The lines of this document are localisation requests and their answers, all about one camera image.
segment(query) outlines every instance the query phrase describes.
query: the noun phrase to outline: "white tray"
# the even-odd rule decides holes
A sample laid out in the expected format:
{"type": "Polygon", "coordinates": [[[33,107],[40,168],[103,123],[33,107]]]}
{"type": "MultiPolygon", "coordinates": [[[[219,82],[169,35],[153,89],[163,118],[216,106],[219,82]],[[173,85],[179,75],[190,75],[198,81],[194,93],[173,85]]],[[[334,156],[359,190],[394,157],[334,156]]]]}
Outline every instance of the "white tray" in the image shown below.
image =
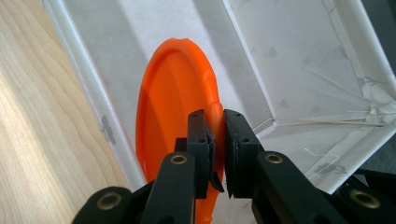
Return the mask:
{"type": "MultiPolygon", "coordinates": [[[[140,82],[170,37],[201,47],[224,108],[243,113],[264,148],[288,155],[319,189],[333,193],[395,134],[395,78],[359,0],[44,6],[131,189],[145,183],[134,155],[140,82]]],[[[226,198],[215,220],[252,220],[245,202],[226,198]]]]}

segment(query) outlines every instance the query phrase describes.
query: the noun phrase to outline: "orange disc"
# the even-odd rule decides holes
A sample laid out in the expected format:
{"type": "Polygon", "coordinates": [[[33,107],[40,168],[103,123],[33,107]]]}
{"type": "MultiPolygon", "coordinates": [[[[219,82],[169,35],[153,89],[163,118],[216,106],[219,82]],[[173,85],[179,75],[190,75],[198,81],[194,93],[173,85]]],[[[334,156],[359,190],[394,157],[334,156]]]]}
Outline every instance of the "orange disc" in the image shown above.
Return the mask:
{"type": "MultiPolygon", "coordinates": [[[[163,157],[174,152],[176,138],[187,137],[188,115],[205,111],[215,135],[215,169],[224,166],[224,120],[213,69],[204,53],[189,39],[169,39],[155,51],[143,77],[136,121],[136,155],[147,181],[155,179],[163,157]]],[[[210,223],[219,193],[209,186],[197,200],[197,223],[210,223]]]]}

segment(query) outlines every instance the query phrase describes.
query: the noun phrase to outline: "wood grain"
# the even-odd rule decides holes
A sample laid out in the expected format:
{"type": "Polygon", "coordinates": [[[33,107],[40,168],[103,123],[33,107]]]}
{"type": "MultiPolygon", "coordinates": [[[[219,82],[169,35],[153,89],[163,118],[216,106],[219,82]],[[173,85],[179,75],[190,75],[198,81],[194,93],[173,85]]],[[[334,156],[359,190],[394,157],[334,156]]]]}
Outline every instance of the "wood grain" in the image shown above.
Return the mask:
{"type": "Polygon", "coordinates": [[[70,223],[126,181],[40,0],[0,0],[0,223],[70,223]]]}

